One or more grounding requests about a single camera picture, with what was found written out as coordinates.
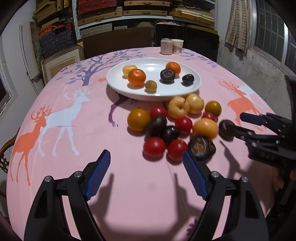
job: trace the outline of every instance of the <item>checkered curtain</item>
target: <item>checkered curtain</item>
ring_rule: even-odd
[[[225,42],[247,53],[249,33],[248,2],[247,0],[232,0],[230,18]]]

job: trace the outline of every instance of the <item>table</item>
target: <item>table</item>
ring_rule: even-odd
[[[143,157],[144,136],[128,132],[127,116],[137,107],[149,111],[162,103],[128,99],[111,89],[106,74],[117,63],[145,57],[184,63],[200,74],[199,95],[204,101],[220,102],[219,121],[230,119],[258,133],[271,133],[240,123],[241,112],[272,110],[234,74],[191,50],[170,56],[159,52],[158,47],[148,47],[86,59],[65,67],[45,86],[20,128],[7,177],[9,217],[20,237],[44,177],[69,177],[107,149],[111,165],[98,194],[89,201],[106,240],[187,239],[188,224],[200,215],[205,202],[196,195],[182,164],[173,165],[166,156],[159,161]],[[210,170],[234,179],[248,176],[267,214],[274,197],[271,168],[250,160],[241,140],[225,142],[217,137],[214,144],[217,151],[207,164]],[[227,217],[230,199],[225,200],[215,237],[221,235]],[[64,204],[71,233],[79,237],[67,198]]]

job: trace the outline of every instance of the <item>red cherry tomato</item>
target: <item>red cherry tomato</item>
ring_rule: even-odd
[[[203,115],[202,115],[202,118],[209,118],[209,119],[211,119],[213,121],[216,121],[215,116],[212,113],[209,113],[209,112],[204,112]]]
[[[162,115],[164,117],[167,117],[168,112],[163,106],[155,106],[150,111],[150,117],[151,119],[157,115]]]
[[[165,152],[165,142],[159,137],[150,137],[145,141],[143,151],[147,156],[160,158]]]
[[[168,156],[172,161],[182,161],[183,153],[188,149],[186,142],[175,139],[168,146]]]
[[[182,134],[189,134],[192,129],[192,120],[188,117],[180,117],[175,121],[176,127],[180,129]]]

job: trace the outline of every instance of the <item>white deer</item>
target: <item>white deer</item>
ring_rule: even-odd
[[[61,128],[61,131],[57,137],[57,140],[55,142],[54,148],[52,150],[52,155],[53,156],[57,156],[56,154],[56,147],[57,147],[57,143],[59,141],[59,139],[61,139],[62,134],[65,130],[68,131],[68,135],[69,135],[69,139],[71,142],[71,146],[72,146],[72,151],[74,151],[75,155],[79,155],[79,151],[77,151],[77,149],[75,148],[74,142],[73,142],[73,132],[72,132],[72,121],[77,117],[82,103],[83,102],[89,102],[89,99],[86,97],[86,95],[92,93],[93,91],[90,91],[88,89],[84,89],[84,91],[82,92],[81,88],[79,90],[76,90],[73,92],[73,97],[68,97],[67,94],[69,92],[66,92],[64,94],[64,97],[67,100],[74,100],[74,103],[71,107],[60,110],[58,112],[53,112],[52,114],[50,114],[49,116],[46,117],[46,126],[42,129],[40,129],[40,135],[38,138],[38,148],[39,148],[39,152],[41,154],[42,157],[45,156],[44,152],[41,149],[41,142],[42,142],[42,137],[43,135],[46,133],[46,131],[49,128],[54,128],[54,127],[58,127]]]

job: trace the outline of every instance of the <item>dark purple fruit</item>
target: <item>dark purple fruit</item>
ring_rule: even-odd
[[[168,146],[172,140],[177,139],[180,135],[180,130],[176,126],[168,126],[160,134],[161,139],[164,140],[165,144]]]
[[[222,120],[219,124],[219,136],[225,141],[233,141],[235,124],[230,120]]]
[[[182,77],[183,84],[192,85],[194,81],[194,76],[192,74],[187,74]]]
[[[208,161],[216,152],[214,143],[200,136],[191,139],[188,148],[197,161]]]
[[[167,119],[162,115],[157,115],[149,122],[146,127],[146,137],[159,137],[166,128]]]
[[[160,72],[160,80],[164,83],[172,83],[176,77],[176,73],[171,69],[164,69]]]

